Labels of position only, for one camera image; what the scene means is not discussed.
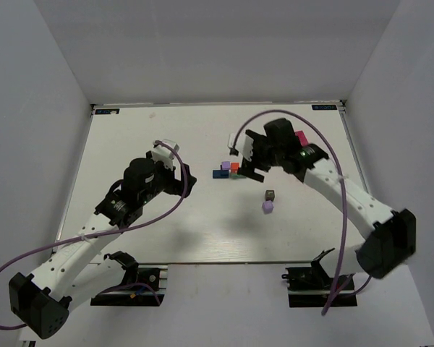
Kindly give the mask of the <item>dark blue wood block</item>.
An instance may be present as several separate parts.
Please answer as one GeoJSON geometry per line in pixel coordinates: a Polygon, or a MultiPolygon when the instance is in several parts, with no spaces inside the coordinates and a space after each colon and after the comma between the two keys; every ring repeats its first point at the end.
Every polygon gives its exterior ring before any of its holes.
{"type": "Polygon", "coordinates": [[[220,174],[220,170],[213,170],[212,177],[213,177],[213,179],[228,179],[229,175],[228,176],[222,176],[220,174]]]}

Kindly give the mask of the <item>grey wood block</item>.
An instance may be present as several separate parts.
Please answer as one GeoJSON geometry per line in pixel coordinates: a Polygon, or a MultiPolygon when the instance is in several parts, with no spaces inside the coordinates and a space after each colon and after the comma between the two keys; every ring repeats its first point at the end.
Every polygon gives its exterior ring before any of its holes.
{"type": "Polygon", "coordinates": [[[265,191],[264,197],[265,197],[265,201],[273,202],[275,200],[275,197],[276,197],[275,191],[273,189],[267,189],[265,191]]]}

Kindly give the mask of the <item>purple wood block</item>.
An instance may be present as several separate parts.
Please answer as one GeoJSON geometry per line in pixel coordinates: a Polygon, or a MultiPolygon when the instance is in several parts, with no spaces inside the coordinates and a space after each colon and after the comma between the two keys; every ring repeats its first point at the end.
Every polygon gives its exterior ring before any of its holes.
{"type": "Polygon", "coordinates": [[[221,162],[221,170],[229,171],[230,169],[231,169],[231,162],[230,161],[222,161],[221,162]]]}

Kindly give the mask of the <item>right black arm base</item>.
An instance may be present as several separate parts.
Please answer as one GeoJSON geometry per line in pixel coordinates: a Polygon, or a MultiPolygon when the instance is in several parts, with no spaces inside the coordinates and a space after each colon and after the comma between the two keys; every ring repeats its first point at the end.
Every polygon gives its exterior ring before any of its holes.
{"type": "MultiPolygon", "coordinates": [[[[282,281],[287,284],[288,300],[290,308],[321,308],[327,300],[330,287],[333,284],[332,277],[320,266],[320,261],[333,249],[322,251],[308,266],[286,267],[281,275],[282,281]]],[[[356,307],[354,280],[350,275],[341,275],[336,284],[336,289],[344,287],[333,301],[332,307],[356,307]]]]}

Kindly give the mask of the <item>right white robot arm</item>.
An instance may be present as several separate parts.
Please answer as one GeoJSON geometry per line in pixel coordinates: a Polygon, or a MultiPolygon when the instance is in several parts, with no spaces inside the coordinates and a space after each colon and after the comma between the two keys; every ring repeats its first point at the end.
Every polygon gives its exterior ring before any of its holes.
{"type": "Polygon", "coordinates": [[[312,262],[320,278],[367,273],[382,279],[404,264],[416,251],[416,217],[408,209],[398,212],[379,202],[340,173],[331,152],[303,145],[292,123],[270,121],[264,134],[240,131],[229,137],[233,155],[242,155],[239,174],[263,181],[263,172],[280,167],[323,195],[362,236],[360,244],[321,252],[312,262]]]}

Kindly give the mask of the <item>green wood block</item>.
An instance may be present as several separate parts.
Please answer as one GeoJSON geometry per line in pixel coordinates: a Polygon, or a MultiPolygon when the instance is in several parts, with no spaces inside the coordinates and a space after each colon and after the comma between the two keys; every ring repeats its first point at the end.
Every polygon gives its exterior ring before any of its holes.
{"type": "Polygon", "coordinates": [[[245,179],[245,176],[240,175],[238,173],[231,172],[230,173],[230,178],[231,179],[245,179]]]}

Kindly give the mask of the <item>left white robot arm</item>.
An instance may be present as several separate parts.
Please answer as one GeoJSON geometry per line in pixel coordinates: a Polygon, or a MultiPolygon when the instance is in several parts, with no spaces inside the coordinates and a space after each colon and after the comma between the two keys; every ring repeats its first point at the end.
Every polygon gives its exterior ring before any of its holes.
{"type": "Polygon", "coordinates": [[[148,152],[132,160],[76,237],[58,243],[57,252],[29,274],[10,279],[11,311],[39,338],[48,339],[72,311],[104,289],[136,286],[138,263],[126,252],[105,254],[92,270],[88,265],[129,230],[155,197],[165,193],[184,199],[196,181],[186,163],[180,164],[180,177],[175,177],[170,155],[148,152]]]}

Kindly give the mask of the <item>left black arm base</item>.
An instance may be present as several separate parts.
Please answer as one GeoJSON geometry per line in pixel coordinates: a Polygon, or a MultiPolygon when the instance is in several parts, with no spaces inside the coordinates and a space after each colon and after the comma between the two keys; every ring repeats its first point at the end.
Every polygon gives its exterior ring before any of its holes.
{"type": "Polygon", "coordinates": [[[92,307],[159,307],[166,295],[168,268],[139,266],[121,284],[90,300],[92,307]]]}

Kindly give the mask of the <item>blue table label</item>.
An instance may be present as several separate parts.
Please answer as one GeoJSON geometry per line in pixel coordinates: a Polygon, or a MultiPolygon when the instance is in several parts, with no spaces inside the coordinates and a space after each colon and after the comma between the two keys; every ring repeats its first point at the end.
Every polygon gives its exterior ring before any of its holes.
{"type": "Polygon", "coordinates": [[[335,111],[337,109],[336,105],[332,105],[332,104],[313,104],[312,105],[312,109],[314,111],[335,111]]]}
{"type": "Polygon", "coordinates": [[[119,114],[119,108],[101,108],[95,110],[95,115],[111,115],[111,114],[119,114]]]}

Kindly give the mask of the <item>red wood block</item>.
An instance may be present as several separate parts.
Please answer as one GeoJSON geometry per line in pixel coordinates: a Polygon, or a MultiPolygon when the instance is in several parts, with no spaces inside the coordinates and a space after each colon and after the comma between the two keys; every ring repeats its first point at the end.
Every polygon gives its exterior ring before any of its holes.
{"type": "Polygon", "coordinates": [[[233,174],[236,174],[239,170],[239,163],[238,162],[231,163],[230,170],[233,174]]]}

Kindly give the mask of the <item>pink plastic box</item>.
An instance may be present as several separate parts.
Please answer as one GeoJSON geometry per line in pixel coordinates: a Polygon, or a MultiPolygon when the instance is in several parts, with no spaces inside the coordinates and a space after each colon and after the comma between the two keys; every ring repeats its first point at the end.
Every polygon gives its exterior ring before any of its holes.
{"type": "Polygon", "coordinates": [[[295,134],[298,137],[301,146],[304,147],[309,145],[309,141],[307,140],[305,133],[303,131],[296,131],[295,134]]]}

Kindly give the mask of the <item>right blue table label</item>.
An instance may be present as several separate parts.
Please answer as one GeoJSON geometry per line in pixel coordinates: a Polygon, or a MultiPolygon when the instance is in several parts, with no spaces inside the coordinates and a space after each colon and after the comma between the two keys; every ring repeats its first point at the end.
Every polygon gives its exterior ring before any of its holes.
{"type": "Polygon", "coordinates": [[[332,105],[332,104],[313,104],[312,105],[312,109],[314,111],[335,111],[337,109],[336,105],[332,105]]]}

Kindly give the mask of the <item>lilac wood block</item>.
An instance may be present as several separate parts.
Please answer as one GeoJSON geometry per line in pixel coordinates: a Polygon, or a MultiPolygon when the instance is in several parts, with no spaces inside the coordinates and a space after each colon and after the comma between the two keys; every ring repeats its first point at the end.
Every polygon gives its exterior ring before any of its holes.
{"type": "Polygon", "coordinates": [[[273,202],[271,200],[264,201],[263,204],[262,204],[262,209],[263,209],[263,212],[265,214],[272,213],[273,209],[274,209],[273,202]]]}

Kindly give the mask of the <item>left blue table label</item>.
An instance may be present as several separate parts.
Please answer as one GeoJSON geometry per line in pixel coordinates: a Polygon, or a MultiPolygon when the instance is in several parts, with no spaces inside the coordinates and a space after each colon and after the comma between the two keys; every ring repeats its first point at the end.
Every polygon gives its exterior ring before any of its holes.
{"type": "Polygon", "coordinates": [[[111,115],[111,114],[119,114],[119,108],[101,108],[95,110],[95,115],[111,115]]]}

